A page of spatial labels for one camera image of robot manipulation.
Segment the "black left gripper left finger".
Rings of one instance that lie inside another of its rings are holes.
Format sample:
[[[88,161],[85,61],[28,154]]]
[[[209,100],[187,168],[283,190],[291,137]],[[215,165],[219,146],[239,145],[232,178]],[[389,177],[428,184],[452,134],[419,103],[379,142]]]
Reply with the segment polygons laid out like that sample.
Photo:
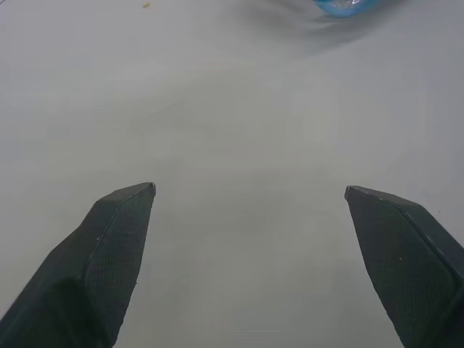
[[[113,348],[137,284],[155,195],[148,182],[97,200],[0,320],[0,348]]]

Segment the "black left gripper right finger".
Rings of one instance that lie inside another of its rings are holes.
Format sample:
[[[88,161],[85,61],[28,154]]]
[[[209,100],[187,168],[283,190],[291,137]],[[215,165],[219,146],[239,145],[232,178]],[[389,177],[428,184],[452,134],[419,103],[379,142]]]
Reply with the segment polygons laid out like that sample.
[[[418,203],[360,186],[344,197],[404,348],[464,348],[464,247]]]

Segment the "blue round object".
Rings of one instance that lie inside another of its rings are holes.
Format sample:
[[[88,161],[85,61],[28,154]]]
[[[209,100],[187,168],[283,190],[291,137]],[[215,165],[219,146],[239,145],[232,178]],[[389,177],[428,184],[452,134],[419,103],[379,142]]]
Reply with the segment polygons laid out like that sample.
[[[374,7],[379,0],[313,0],[328,16],[348,18]]]

